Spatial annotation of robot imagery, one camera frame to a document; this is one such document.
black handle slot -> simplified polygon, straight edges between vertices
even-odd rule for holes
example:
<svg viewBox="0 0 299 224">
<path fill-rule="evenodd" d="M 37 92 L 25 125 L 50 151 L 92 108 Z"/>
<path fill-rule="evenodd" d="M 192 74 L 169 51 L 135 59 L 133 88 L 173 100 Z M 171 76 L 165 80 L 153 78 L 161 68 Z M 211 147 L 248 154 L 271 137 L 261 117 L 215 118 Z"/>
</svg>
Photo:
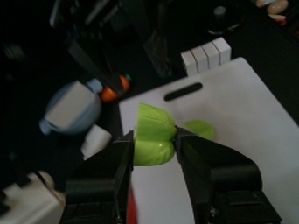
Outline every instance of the black handle slot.
<svg viewBox="0 0 299 224">
<path fill-rule="evenodd" d="M 175 100 L 176 98 L 179 98 L 179 97 L 181 97 L 181 96 L 184 96 L 184 95 L 187 95 L 187 94 L 200 90 L 201 87 L 203 87 L 203 85 L 199 82 L 196 82 L 196 83 L 191 84 L 189 86 L 183 87 L 179 90 L 175 90 L 173 92 L 167 94 L 163 99 L 167 102 L 171 101 L 171 100 Z"/>
</svg>

green fruit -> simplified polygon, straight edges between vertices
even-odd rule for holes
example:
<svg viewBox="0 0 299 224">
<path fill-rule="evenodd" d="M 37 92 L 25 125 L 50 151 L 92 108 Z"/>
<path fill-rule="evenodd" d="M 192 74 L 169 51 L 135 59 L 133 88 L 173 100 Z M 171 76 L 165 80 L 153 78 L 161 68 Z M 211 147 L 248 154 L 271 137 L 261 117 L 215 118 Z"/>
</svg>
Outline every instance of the green fruit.
<svg viewBox="0 0 299 224">
<path fill-rule="evenodd" d="M 215 138 L 215 128 L 213 126 L 199 120 L 188 121 L 184 123 L 184 127 L 187 128 L 188 131 L 195 133 L 197 136 L 211 140 Z"/>
<path fill-rule="evenodd" d="M 139 104 L 135 132 L 135 165 L 160 165 L 173 157 L 175 122 L 163 109 Z"/>
</svg>

white box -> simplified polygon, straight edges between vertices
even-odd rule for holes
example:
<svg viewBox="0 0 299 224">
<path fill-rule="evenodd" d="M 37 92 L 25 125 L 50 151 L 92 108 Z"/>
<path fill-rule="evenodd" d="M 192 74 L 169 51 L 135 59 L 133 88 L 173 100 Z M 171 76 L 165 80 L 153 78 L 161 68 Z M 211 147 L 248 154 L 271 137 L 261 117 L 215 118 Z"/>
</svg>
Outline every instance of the white box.
<svg viewBox="0 0 299 224">
<path fill-rule="evenodd" d="M 191 51 L 185 51 L 181 53 L 181 61 L 188 76 L 197 74 L 196 60 L 192 56 Z"/>
<path fill-rule="evenodd" d="M 209 68 L 216 67 L 220 64 L 220 52 L 216 46 L 209 42 L 201 46 L 208 56 Z"/>
<path fill-rule="evenodd" d="M 192 48 L 191 52 L 197 63 L 197 72 L 200 73 L 209 69 L 208 56 L 200 46 Z"/>
<path fill-rule="evenodd" d="M 25 186 L 9 185 L 4 189 L 4 203 L 10 209 L 0 217 L 0 224 L 58 224 L 62 205 L 34 174 Z"/>
<path fill-rule="evenodd" d="M 212 40 L 212 44 L 219 49 L 219 63 L 223 64 L 228 62 L 231 57 L 231 48 L 227 41 L 224 38 L 216 38 Z"/>
</svg>

dark surface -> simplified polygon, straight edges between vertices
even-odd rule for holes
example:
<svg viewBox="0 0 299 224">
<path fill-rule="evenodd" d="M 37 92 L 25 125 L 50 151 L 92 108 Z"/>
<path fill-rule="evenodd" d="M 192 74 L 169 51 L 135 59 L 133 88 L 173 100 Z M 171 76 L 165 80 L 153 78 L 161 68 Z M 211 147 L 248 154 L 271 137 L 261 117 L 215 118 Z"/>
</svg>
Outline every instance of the dark surface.
<svg viewBox="0 0 299 224">
<path fill-rule="evenodd" d="M 6 155 L 9 151 L 16 151 L 22 157 L 25 171 L 45 170 L 53 176 L 57 189 L 64 190 L 66 178 L 83 161 L 80 146 L 84 134 L 44 136 L 38 120 L 53 93 L 85 72 L 66 54 L 60 36 L 52 33 L 48 26 L 52 1 L 26 2 L 2 1 L 5 7 L 0 7 L 0 39 L 21 43 L 30 55 L 30 60 L 25 61 L 20 69 L 13 67 L 13 80 L 6 81 L 5 73 L 0 71 L 0 186 L 2 188 L 13 182 Z M 133 79 L 124 98 L 185 76 L 180 53 L 215 39 L 203 31 L 207 24 L 204 2 L 175 0 L 169 7 L 167 38 L 173 65 L 171 79 L 157 78 L 136 38 L 115 47 L 116 69 Z M 251 2 L 241 1 L 240 8 L 247 15 L 245 23 L 235 33 L 224 36 L 232 48 L 232 58 L 245 58 L 297 123 L 299 45 Z M 97 124 L 111 132 L 113 138 L 123 135 L 116 101 L 103 103 Z"/>
</svg>

red object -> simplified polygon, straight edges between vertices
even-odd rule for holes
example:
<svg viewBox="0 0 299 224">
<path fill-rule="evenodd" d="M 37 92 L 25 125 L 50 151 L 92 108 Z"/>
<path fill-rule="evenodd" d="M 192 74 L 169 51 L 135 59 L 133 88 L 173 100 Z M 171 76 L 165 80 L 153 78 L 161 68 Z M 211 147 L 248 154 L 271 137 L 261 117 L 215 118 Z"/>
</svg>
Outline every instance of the red object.
<svg viewBox="0 0 299 224">
<path fill-rule="evenodd" d="M 137 224 L 136 221 L 136 200 L 133 190 L 129 190 L 129 199 L 128 199 L 128 224 Z"/>
<path fill-rule="evenodd" d="M 120 75 L 120 80 L 123 82 L 124 90 L 127 91 L 131 85 L 124 75 Z M 104 87 L 99 97 L 103 102 L 112 102 L 119 97 L 119 95 L 109 87 Z"/>
</svg>

